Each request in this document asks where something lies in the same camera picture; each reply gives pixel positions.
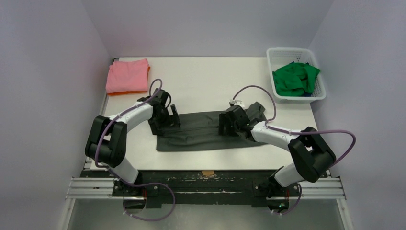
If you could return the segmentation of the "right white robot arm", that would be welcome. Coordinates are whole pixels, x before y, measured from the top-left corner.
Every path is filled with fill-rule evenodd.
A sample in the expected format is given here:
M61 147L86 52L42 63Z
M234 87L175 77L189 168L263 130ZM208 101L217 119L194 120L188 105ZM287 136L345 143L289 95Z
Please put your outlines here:
M290 153L293 162L269 178L269 189L275 195L282 194L297 182L316 182L337 159L314 128L290 130L269 126L267 121L250 119L239 105L233 105L219 115L219 134L270 144Z

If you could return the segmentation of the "grey t-shirt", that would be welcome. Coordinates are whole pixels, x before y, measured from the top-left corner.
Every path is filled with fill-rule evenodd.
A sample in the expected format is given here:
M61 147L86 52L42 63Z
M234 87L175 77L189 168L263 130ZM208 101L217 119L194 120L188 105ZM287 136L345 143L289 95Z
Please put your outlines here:
M180 114L180 127L167 127L157 136L160 152L223 150L262 146L239 136L219 135L221 111Z

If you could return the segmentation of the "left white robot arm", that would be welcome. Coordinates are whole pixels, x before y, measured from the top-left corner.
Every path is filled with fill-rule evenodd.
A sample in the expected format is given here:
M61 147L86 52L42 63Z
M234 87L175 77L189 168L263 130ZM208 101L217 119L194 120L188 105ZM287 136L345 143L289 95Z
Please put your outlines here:
M85 146L85 155L97 167L109 170L125 182L124 190L131 196L142 192L143 183L137 179L139 171L126 157L127 134L145 121L155 136L163 136L166 128L180 127L176 106L168 92L156 88L152 95L138 99L121 113L95 117Z

